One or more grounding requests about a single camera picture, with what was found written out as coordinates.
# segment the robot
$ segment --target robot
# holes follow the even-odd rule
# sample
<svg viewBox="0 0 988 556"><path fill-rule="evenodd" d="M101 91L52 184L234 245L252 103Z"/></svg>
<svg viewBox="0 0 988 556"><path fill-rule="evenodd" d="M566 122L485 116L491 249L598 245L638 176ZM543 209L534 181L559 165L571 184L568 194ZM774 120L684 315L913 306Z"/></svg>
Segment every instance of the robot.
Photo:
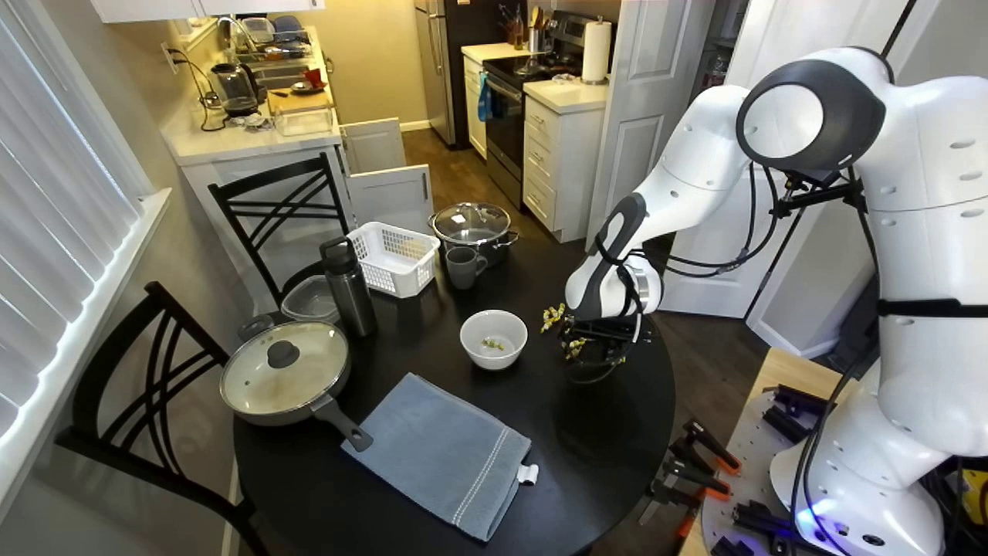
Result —
<svg viewBox="0 0 988 556"><path fill-rule="evenodd" d="M701 92L568 274L571 319L658 311L661 273L642 245L705 223L746 160L796 181L796 204L869 206L880 278L880 365L830 412L802 465L805 443L771 459L771 489L829 554L941 554L920 479L988 453L988 79L895 87L880 55L822 49L752 91Z"/></svg>

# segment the kettle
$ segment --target kettle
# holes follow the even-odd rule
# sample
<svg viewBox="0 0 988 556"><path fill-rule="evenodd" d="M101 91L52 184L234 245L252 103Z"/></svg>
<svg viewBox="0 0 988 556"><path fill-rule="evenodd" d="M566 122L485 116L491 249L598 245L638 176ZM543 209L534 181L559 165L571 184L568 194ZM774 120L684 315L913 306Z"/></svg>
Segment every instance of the kettle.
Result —
<svg viewBox="0 0 988 556"><path fill-rule="evenodd" d="M212 84L230 116L252 115L267 100L246 64L212 64Z"/></svg>

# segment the black table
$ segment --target black table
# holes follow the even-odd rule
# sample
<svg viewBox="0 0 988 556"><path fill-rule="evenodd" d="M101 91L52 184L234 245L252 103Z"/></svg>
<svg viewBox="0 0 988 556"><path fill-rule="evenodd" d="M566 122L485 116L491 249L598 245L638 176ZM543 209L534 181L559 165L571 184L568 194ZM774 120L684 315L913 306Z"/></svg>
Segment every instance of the black table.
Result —
<svg viewBox="0 0 988 556"><path fill-rule="evenodd" d="M559 357L559 338L542 338L542 311L562 299L582 254L513 245L472 292L442 278L414 299L375 297L376 338L353 341L353 374L338 396L363 419L408 374L485 407L532 438L522 485L491 545L431 518L340 452L344 435L296 426L234 426L241 485L300 556L353 554L582 554L632 511L656 475L672 426L672 374L661 338L629 349L629 362L595 386L578 386ZM478 309L513 309L529 323L522 357L499 374L469 365L461 321Z"/></svg>

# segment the floor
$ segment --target floor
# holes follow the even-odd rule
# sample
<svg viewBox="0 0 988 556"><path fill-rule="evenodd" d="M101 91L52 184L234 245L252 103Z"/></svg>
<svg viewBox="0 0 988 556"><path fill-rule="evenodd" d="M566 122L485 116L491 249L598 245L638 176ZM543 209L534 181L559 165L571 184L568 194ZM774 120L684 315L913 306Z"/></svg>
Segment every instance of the floor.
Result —
<svg viewBox="0 0 988 556"><path fill-rule="evenodd" d="M472 148L451 150L437 134L420 129L405 134L405 150L414 165L428 165L437 209L458 201L496 204L513 213L522 239L553 242L532 213L507 204ZM739 321L691 315L656 319L675 372L675 428L690 417L697 417L712 435L728 438L765 349ZM675 542L678 521L678 511L648 511L648 496L642 496L629 516L592 548L592 556L665 556L667 545Z"/></svg>

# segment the towel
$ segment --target towel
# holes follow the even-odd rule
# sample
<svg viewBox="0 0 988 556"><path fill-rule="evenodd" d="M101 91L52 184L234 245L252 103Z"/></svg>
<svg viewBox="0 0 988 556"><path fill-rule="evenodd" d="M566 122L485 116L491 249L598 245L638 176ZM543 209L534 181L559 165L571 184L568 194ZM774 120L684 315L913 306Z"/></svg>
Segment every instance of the towel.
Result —
<svg viewBox="0 0 988 556"><path fill-rule="evenodd" d="M405 374L360 428L375 444L344 443L349 457L469 538L493 538L532 438L418 374Z"/></svg>
<svg viewBox="0 0 988 556"><path fill-rule="evenodd" d="M477 100L477 116L478 120L491 120L493 116L488 70L482 70L482 91L478 91L478 100Z"/></svg>

